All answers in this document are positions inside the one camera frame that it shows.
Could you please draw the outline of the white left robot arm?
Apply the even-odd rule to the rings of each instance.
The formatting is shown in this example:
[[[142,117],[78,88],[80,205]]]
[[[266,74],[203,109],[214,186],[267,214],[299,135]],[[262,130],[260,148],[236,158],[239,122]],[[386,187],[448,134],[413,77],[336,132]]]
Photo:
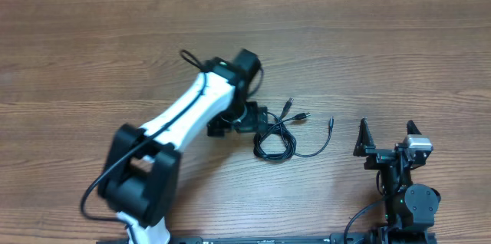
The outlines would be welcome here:
[[[199,69],[192,86],[167,110],[140,127],[121,126],[115,133],[97,193],[126,226],[128,243],[168,243],[165,216],[170,211],[182,154],[197,134],[210,137],[234,130],[263,133],[265,107],[250,101],[255,76],[262,76],[258,56],[242,49],[233,61],[213,58],[203,63],[182,50]]]

